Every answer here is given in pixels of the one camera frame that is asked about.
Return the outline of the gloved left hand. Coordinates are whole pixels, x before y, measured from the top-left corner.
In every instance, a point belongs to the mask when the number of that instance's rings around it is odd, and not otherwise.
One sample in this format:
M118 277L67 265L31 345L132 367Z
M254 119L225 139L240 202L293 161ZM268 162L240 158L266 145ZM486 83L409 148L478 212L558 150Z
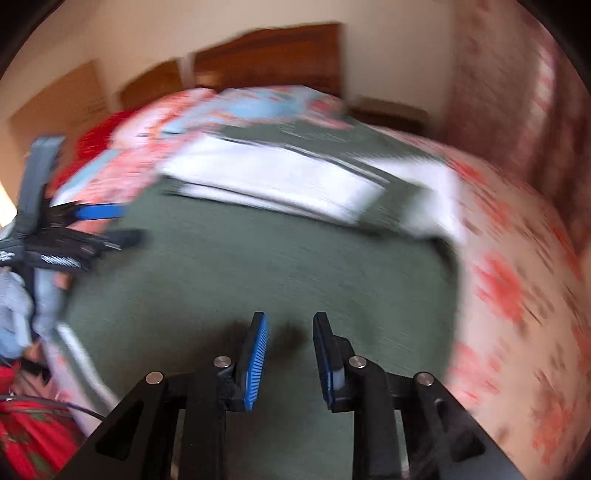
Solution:
M56 283L57 273L35 270L35 299L24 280L8 268L1 269L1 356L17 359L33 343L33 335L47 336L64 307L65 293Z

